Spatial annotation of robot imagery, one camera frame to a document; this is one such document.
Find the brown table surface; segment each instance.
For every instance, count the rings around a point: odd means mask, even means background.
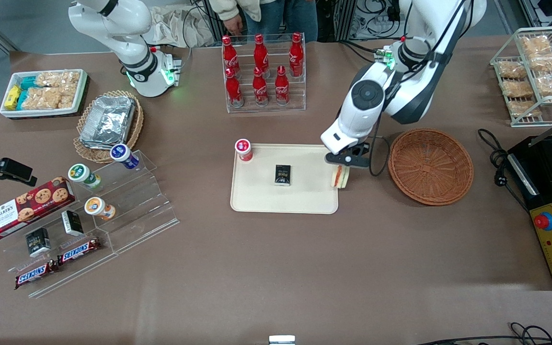
[[[427,207],[388,172],[353,170],[330,216],[234,212],[233,144],[320,144],[364,62],[339,44],[309,44],[307,111],[240,117],[225,110],[220,49],[194,50],[180,87],[140,98],[136,146],[157,164],[181,223],[43,299],[13,291],[0,260],[0,344],[252,345],[270,334],[295,334],[301,345],[414,344],[508,334],[512,321],[552,333],[552,281],[529,216],[493,184],[489,147],[476,135],[490,129],[509,148],[541,132],[508,126],[488,68],[505,41],[462,39],[427,116],[407,126],[384,118],[379,131],[453,135],[475,165],[469,193]],[[132,90],[112,53],[11,59],[13,71],[83,68],[89,100]],[[64,174],[83,161],[72,145],[77,120],[0,115],[0,157],[28,164],[42,182]],[[0,204],[27,189],[0,182]]]

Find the hand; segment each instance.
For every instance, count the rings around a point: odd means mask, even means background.
[[[232,19],[223,20],[223,23],[225,24],[225,28],[227,28],[228,32],[233,35],[239,36],[242,34],[242,18],[239,14]]]

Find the floor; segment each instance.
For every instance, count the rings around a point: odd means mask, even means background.
[[[487,0],[487,12],[482,21],[467,35],[506,35],[509,28],[502,24],[496,1],[502,7],[513,28],[524,25],[517,0]],[[176,0],[146,0],[149,6],[159,6]],[[104,52],[105,46],[78,33],[67,16],[69,4],[52,0],[0,0],[0,31],[20,50],[32,53]],[[29,28],[20,31],[17,28]],[[0,103],[10,75],[8,56],[0,51]]]

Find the person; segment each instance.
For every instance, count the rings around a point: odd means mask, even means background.
[[[233,35],[241,35],[243,24],[238,5],[244,12],[248,34],[278,34],[280,24],[285,20],[287,32],[304,33],[305,41],[316,41],[315,0],[209,0],[210,6]]]

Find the brown wicker basket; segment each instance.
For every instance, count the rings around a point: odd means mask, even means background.
[[[474,179],[466,149],[453,137],[431,128],[411,129],[393,142],[389,172],[410,198],[425,205],[461,199]]]
[[[138,137],[140,136],[140,131],[142,131],[142,124],[144,123],[144,111],[142,111],[142,106],[140,105],[138,98],[127,91],[120,91],[120,90],[109,91],[109,92],[106,92],[105,94],[102,94],[101,96],[112,96],[112,97],[125,96],[125,97],[132,98],[132,100],[136,101],[136,111],[134,112],[133,123],[131,124],[131,128],[129,129],[129,136],[127,137],[127,146],[129,146],[129,148],[132,149],[133,146],[136,144],[136,141],[138,141]],[[93,100],[91,104],[88,107],[86,107],[85,111],[82,113],[82,116],[80,117],[80,120],[78,120],[78,125],[76,126],[76,129],[78,129],[78,135],[80,135],[80,133],[82,132],[82,129],[86,123],[86,117],[91,112],[93,103],[95,103],[95,100]],[[76,148],[76,152],[78,152],[78,154],[84,159],[88,159],[90,161],[94,161],[101,164],[106,164],[113,161],[113,159],[110,158],[109,150],[98,150],[98,149],[90,149],[88,147],[85,147],[81,143],[80,138],[74,139],[74,147]]]

